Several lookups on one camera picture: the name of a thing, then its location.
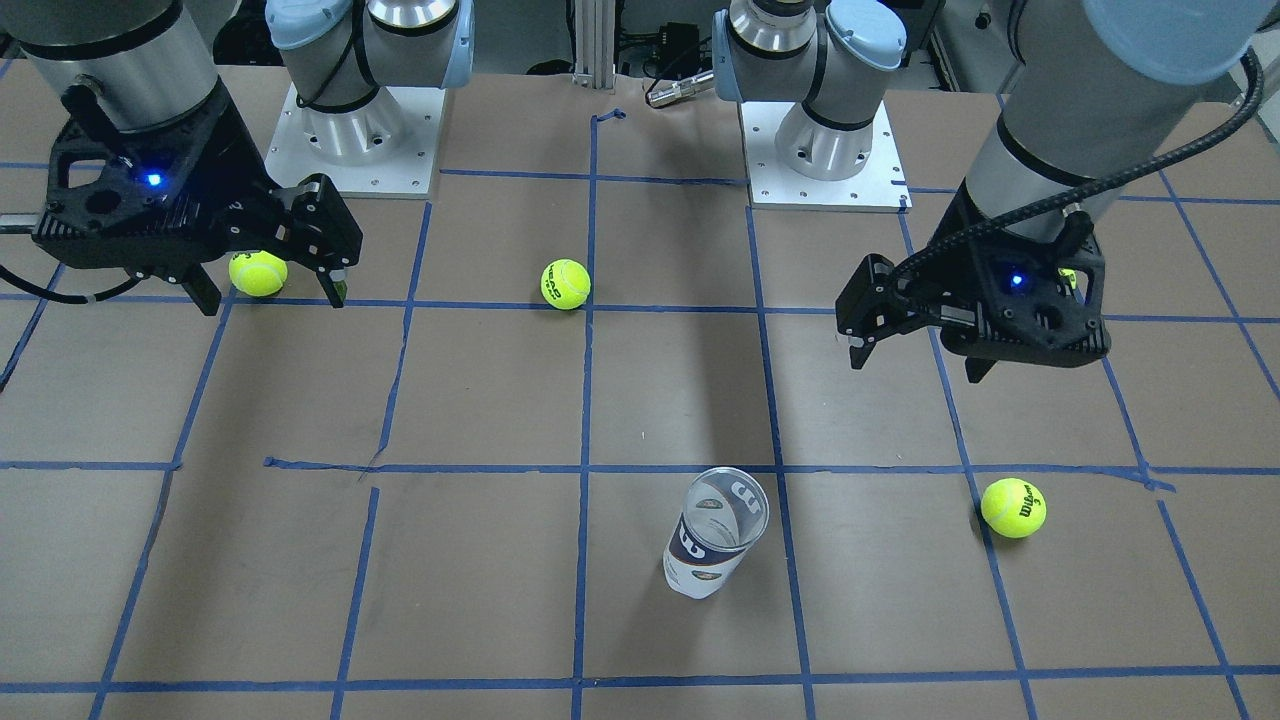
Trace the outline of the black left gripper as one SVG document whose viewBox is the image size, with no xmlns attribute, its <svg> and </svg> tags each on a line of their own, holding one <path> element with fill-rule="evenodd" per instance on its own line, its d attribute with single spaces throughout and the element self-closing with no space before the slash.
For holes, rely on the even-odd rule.
<svg viewBox="0 0 1280 720">
<path fill-rule="evenodd" d="M 1046 243 L 988 229 L 960 190 L 924 249 L 900 264 L 867 255 L 835 302 L 851 369 L 864 369 L 877 343 L 927 327 L 964 357 L 970 384 L 998 363 L 1078 368 L 1106 357 L 1105 258 L 1093 218 L 1074 204 L 1052 218 L 1059 228 Z M 1076 272 L 1075 293 L 1059 268 Z"/>
</svg>

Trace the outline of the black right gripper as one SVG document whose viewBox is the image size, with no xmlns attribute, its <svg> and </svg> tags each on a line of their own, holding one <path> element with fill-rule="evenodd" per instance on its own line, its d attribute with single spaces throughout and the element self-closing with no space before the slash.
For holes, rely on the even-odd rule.
<svg viewBox="0 0 1280 720">
<path fill-rule="evenodd" d="M 33 242 L 74 269 L 116 268 L 133 282 L 178 284 L 205 316 L 223 292 L 204 269 L 229 252 L 266 251 L 310 269 L 334 309 L 364 233 L 333 181 L 278 184 L 225 85 L 155 129 L 127 133 L 86 79 L 61 92 L 69 119 L 51 154 Z"/>
</svg>

